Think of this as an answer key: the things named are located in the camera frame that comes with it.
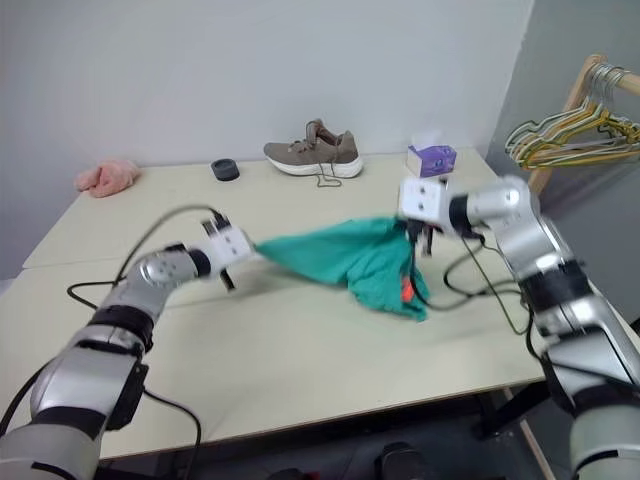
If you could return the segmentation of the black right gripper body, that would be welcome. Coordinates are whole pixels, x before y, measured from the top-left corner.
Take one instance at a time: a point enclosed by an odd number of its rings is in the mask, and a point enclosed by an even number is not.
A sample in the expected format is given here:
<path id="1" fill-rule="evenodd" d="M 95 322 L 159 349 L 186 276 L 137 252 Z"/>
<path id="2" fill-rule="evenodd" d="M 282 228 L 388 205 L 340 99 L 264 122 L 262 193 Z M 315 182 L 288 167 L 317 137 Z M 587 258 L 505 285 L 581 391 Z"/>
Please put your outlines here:
<path id="1" fill-rule="evenodd" d="M 409 239 L 417 239 L 419 236 L 431 238 L 434 234 L 442 234 L 443 230 L 439 225 L 416 219 L 408 219 L 406 221 L 406 232 Z"/>

